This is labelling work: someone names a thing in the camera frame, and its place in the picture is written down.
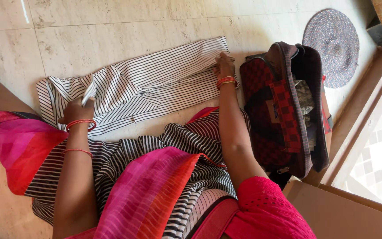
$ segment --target shirt sleeve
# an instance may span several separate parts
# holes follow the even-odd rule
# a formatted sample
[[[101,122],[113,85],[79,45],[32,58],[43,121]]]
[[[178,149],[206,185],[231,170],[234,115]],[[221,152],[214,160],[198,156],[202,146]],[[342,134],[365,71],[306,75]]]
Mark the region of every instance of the shirt sleeve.
[[[225,233],[235,238],[316,238],[281,189],[264,177],[244,180],[237,190],[238,212]]]

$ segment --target black and white striped cloth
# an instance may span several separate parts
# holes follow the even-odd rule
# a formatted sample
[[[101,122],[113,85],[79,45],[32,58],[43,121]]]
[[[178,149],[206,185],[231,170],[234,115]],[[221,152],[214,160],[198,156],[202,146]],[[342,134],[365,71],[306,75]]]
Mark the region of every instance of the black and white striped cloth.
[[[69,101],[95,98],[97,127],[88,136],[178,111],[219,96],[212,71],[228,51],[225,37],[201,40],[105,67],[85,77],[47,77],[37,85],[42,118],[57,120]]]
[[[250,130],[247,114],[244,111],[241,113]],[[184,126],[176,123],[168,124],[159,137],[140,136],[138,139],[120,139],[117,143],[89,139],[90,150],[94,155],[93,173],[99,213],[102,212],[116,179],[129,162],[152,150],[167,146],[176,147],[190,154],[204,153],[213,162],[204,156],[199,158],[174,206],[162,238],[180,239],[184,231],[188,233],[192,229],[193,225],[188,224],[188,220],[190,215],[195,216],[192,210],[204,190],[218,189],[236,197],[226,168],[215,165],[224,164],[218,122],[219,110],[215,110],[208,116]],[[33,212],[50,224],[53,222],[55,194],[64,159],[61,152],[65,148],[66,141],[50,152],[25,192],[26,196],[34,198]]]

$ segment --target woman's arm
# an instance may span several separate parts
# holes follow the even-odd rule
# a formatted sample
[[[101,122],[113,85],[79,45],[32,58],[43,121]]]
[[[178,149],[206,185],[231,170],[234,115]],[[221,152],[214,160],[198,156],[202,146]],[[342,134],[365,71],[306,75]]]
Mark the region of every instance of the woman's arm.
[[[69,102],[60,123],[92,119],[94,101],[81,106],[82,98]],[[70,128],[66,149],[89,150],[88,123],[78,123]],[[91,157],[82,151],[68,151],[58,182],[53,239],[65,238],[86,231],[98,224],[96,196]]]
[[[216,58],[214,69],[219,79],[234,76],[235,66],[225,53]],[[253,176],[268,177],[254,158],[250,136],[238,106],[235,84],[220,86],[219,133],[222,154],[235,190]]]

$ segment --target round rug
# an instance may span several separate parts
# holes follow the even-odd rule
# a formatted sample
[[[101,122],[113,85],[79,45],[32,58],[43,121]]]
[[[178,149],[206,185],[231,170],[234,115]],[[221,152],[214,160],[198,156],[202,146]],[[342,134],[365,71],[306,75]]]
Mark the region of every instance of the round rug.
[[[316,13],[304,30],[303,45],[321,55],[325,86],[340,88],[354,75],[359,55],[359,38],[350,19],[340,11]]]

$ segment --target open duffel bag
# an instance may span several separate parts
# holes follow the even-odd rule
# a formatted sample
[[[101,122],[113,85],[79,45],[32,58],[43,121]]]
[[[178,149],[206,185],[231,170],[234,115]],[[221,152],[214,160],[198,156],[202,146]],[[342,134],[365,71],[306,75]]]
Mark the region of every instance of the open duffel bag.
[[[269,177],[276,182],[272,177],[289,175],[288,181],[327,167],[319,53],[276,42],[268,52],[246,57],[240,73],[254,155]]]

